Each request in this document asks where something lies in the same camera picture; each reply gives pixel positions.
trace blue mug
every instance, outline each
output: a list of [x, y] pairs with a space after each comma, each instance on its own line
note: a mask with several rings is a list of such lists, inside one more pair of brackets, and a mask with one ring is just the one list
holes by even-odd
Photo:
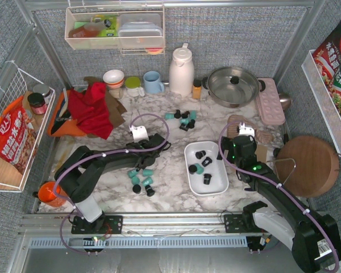
[[145, 92], [149, 94], [158, 94], [164, 92], [164, 84], [160, 80], [160, 74], [156, 71], [148, 71], [144, 74]]

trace red cloth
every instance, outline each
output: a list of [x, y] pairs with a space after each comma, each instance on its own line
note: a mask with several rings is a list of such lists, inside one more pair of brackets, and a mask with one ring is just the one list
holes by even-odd
[[68, 97], [68, 110], [77, 120], [78, 128], [103, 139], [107, 139], [114, 128], [109, 121], [105, 92], [106, 84], [95, 82], [88, 86], [85, 94], [71, 90]]

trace white thermos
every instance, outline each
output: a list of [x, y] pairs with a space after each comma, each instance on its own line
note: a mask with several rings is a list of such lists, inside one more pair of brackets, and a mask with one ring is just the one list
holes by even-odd
[[173, 60], [169, 68], [169, 88], [173, 93], [188, 96], [192, 92], [194, 66], [192, 52], [188, 44], [173, 51]]

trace round cutting board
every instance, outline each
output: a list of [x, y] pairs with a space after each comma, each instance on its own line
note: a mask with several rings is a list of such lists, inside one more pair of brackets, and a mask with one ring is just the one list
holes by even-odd
[[[277, 159], [293, 158], [296, 169], [284, 184], [294, 195], [316, 197], [327, 192], [336, 182], [339, 159], [335, 150], [314, 136], [293, 138], [280, 150]], [[275, 162], [281, 183], [293, 169], [291, 160]]]

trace pink egg tray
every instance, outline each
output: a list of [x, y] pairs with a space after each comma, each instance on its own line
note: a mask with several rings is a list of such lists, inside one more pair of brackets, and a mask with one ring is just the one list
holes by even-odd
[[256, 104], [265, 125], [282, 125], [285, 116], [279, 100], [277, 86], [272, 78], [259, 78], [265, 82], [265, 90], [256, 97]]

